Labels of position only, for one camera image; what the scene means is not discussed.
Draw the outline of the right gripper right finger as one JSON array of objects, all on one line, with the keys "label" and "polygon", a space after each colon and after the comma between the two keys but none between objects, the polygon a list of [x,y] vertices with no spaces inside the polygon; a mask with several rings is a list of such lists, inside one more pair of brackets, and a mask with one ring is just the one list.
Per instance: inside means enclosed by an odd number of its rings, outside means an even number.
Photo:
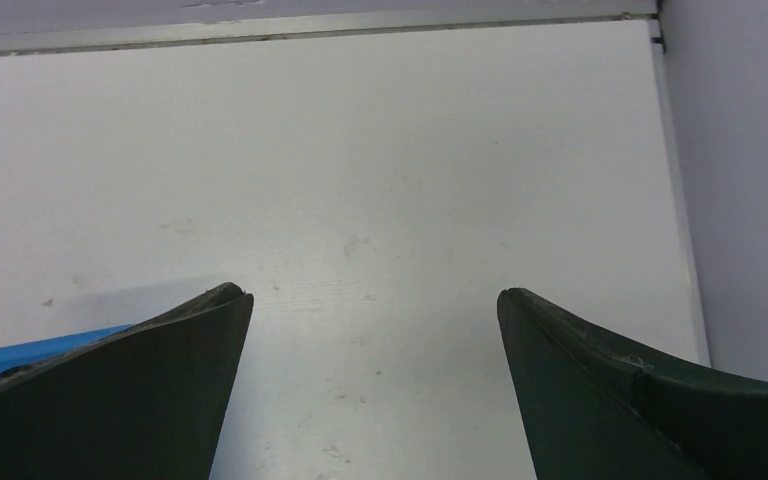
[{"label": "right gripper right finger", "polygon": [[540,479],[768,479],[768,382],[651,348],[522,289],[497,300]]}]

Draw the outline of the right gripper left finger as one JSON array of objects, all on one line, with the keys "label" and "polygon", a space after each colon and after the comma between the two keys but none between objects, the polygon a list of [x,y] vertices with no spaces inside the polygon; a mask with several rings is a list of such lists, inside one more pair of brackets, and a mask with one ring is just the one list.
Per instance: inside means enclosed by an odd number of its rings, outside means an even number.
[{"label": "right gripper left finger", "polygon": [[0,479],[209,477],[254,307],[224,283],[0,373]]}]

